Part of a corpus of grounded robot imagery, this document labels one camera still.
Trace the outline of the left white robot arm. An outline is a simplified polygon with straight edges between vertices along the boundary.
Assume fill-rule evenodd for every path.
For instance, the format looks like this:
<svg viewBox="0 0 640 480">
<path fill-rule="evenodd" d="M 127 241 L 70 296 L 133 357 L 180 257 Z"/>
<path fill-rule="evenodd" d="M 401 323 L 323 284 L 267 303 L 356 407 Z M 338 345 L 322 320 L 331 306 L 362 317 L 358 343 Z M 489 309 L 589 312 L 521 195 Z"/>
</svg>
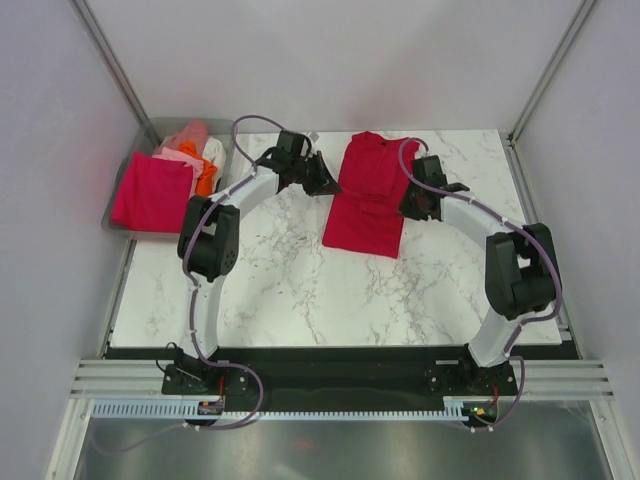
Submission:
<svg viewBox="0 0 640 480">
<path fill-rule="evenodd" d="M 195 195 L 187 203 L 177 246 L 190 291 L 183 349 L 198 359 L 187 366 L 184 379 L 198 393 L 211 392 L 219 382 L 218 367 L 208 361 L 219 348 L 219 306 L 224 282 L 239 257 L 241 221 L 292 184 L 310 197 L 342 192 L 311 139 L 282 130 L 276 145 L 240 180 L 210 197 Z"/>
</svg>

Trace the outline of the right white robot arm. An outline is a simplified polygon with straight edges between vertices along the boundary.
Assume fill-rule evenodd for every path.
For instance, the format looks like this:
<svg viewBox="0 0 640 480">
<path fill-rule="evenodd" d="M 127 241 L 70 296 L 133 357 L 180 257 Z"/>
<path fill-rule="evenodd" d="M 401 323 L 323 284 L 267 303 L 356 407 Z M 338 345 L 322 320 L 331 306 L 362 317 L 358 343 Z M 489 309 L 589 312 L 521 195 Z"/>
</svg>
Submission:
<svg viewBox="0 0 640 480">
<path fill-rule="evenodd" d="M 436 155 L 400 168 L 409 180 L 399 212 L 413 220 L 445 223 L 481 247 L 489 310 L 467 351 L 472 360 L 458 368 L 467 392 L 483 392 L 494 381 L 492 367 L 504 363 L 530 323 L 557 315 L 562 283 L 551 230 L 543 223 L 516 223 L 477 200 L 462 183 L 450 183 Z"/>
</svg>

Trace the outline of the red t shirt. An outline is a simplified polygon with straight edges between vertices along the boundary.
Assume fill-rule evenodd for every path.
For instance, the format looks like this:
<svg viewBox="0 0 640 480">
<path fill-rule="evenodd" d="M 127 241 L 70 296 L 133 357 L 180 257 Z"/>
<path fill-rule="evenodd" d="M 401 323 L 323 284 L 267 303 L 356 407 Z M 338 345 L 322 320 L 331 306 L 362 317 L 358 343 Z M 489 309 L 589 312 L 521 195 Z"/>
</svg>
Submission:
<svg viewBox="0 0 640 480">
<path fill-rule="evenodd" d="M 350 252 L 397 258 L 404 218 L 398 213 L 420 144 L 373 132 L 351 137 L 341 164 L 336 195 L 322 244 Z"/>
</svg>

